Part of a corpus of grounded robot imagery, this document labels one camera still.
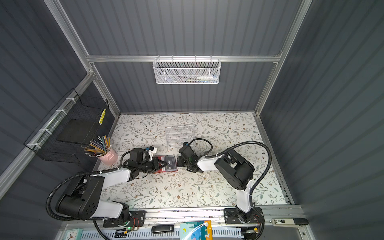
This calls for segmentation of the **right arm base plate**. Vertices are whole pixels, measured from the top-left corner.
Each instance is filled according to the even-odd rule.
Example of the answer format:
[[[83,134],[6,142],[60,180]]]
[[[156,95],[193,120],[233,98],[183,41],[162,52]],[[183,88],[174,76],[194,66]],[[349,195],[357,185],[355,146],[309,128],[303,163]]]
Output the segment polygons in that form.
[[[264,224],[265,218],[261,208],[253,207],[247,213],[238,208],[224,209],[225,223],[230,224]]]

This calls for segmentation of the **red leather card holder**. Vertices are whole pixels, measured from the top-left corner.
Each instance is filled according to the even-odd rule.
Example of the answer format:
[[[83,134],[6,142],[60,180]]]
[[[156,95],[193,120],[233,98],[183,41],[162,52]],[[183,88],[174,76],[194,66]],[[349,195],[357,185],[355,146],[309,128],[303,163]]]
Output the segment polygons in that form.
[[[154,156],[153,161],[158,163],[158,168],[154,171],[154,174],[172,173],[178,170],[175,156]]]

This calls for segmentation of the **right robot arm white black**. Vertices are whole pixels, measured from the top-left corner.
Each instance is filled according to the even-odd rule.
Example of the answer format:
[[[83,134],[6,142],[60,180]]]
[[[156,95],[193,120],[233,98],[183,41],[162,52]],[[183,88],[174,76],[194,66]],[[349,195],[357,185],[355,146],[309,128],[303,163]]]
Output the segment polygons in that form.
[[[253,207],[250,199],[251,183],[255,168],[242,155],[235,151],[235,145],[223,153],[212,157],[199,157],[187,142],[179,149],[182,159],[189,172],[218,171],[228,184],[236,190],[236,208],[239,215],[249,213]]]

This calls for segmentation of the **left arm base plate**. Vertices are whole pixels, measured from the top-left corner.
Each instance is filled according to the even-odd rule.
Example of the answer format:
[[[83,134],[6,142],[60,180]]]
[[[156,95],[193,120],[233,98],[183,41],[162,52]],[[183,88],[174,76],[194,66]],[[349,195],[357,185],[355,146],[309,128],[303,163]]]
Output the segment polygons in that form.
[[[117,219],[108,218],[104,221],[104,228],[142,227],[144,225],[146,211],[127,211]]]

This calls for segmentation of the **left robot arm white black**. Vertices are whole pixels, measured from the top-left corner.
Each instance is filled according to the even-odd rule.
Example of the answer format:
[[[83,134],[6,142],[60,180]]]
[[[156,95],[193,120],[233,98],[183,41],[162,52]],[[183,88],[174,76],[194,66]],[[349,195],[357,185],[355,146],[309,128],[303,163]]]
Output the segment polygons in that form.
[[[101,199],[102,191],[111,186],[137,179],[139,173],[154,174],[168,165],[154,157],[156,148],[134,148],[129,159],[121,157],[113,169],[81,172],[58,184],[46,200],[48,215],[60,221],[115,219],[131,220],[129,206]]]

